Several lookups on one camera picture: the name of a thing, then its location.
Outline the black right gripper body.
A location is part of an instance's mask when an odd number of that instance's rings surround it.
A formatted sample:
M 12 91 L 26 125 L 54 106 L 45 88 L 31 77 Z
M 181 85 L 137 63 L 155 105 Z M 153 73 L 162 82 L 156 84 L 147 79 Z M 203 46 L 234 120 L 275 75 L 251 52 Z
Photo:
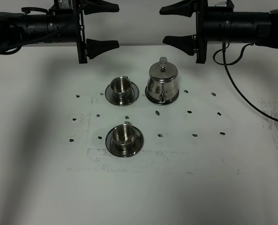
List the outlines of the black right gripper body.
M 218 34 L 224 30 L 227 14 L 232 12 L 233 3 L 230 0 L 222 0 L 214 7 L 208 6 L 206 0 L 197 1 L 196 35 L 198 52 L 196 63 L 205 63 L 208 42 L 221 41 Z

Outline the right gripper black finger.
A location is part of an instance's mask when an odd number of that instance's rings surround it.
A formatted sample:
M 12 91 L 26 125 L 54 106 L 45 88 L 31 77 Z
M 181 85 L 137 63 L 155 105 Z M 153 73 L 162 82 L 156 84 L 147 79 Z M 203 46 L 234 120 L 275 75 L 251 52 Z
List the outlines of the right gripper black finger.
M 172 46 L 174 48 L 177 48 L 189 56 L 193 56 L 195 53 L 197 53 L 195 35 L 181 36 L 181 37 L 166 36 L 163 39 L 163 43 Z
M 197 12 L 196 0 L 182 0 L 178 3 L 165 6 L 160 9 L 160 15 L 180 15 L 191 17 L 195 12 Z

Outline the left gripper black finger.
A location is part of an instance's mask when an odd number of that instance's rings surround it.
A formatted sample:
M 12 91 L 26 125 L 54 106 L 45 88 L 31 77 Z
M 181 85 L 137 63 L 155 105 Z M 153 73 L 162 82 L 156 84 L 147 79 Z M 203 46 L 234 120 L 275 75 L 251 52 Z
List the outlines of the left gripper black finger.
M 116 40 L 99 41 L 86 39 L 87 57 L 91 60 L 107 51 L 119 48 L 119 42 Z
M 116 13 L 119 11 L 119 5 L 104 0 L 86 0 L 83 5 L 85 15 L 96 13 Z

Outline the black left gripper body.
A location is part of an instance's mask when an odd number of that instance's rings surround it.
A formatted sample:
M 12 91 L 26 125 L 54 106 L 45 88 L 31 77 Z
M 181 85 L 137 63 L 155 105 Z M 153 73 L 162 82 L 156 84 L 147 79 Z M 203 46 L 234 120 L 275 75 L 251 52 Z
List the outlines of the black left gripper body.
M 75 43 L 80 64 L 87 63 L 85 55 L 83 0 L 55 0 L 49 9 L 49 38 L 51 43 Z

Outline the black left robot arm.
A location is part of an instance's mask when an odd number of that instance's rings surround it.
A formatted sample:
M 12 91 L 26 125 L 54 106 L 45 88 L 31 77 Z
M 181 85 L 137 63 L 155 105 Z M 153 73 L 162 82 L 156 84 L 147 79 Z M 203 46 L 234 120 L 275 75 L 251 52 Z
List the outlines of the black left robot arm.
M 104 0 L 56 0 L 50 9 L 23 7 L 21 13 L 0 12 L 0 55 L 15 54 L 25 45 L 75 43 L 84 64 L 119 48 L 116 40 L 85 38 L 84 15 L 116 13 L 119 6 Z

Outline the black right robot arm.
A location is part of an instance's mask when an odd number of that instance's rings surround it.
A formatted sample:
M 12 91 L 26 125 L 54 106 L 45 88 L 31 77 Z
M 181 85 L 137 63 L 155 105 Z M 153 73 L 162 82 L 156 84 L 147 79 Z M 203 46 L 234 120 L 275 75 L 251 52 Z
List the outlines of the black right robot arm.
M 162 7 L 160 15 L 196 15 L 196 34 L 166 36 L 163 43 L 187 55 L 196 55 L 196 62 L 206 61 L 209 42 L 247 43 L 278 49 L 278 9 L 270 12 L 235 12 L 232 1 L 221 6 L 208 6 L 206 0 L 182 0 Z

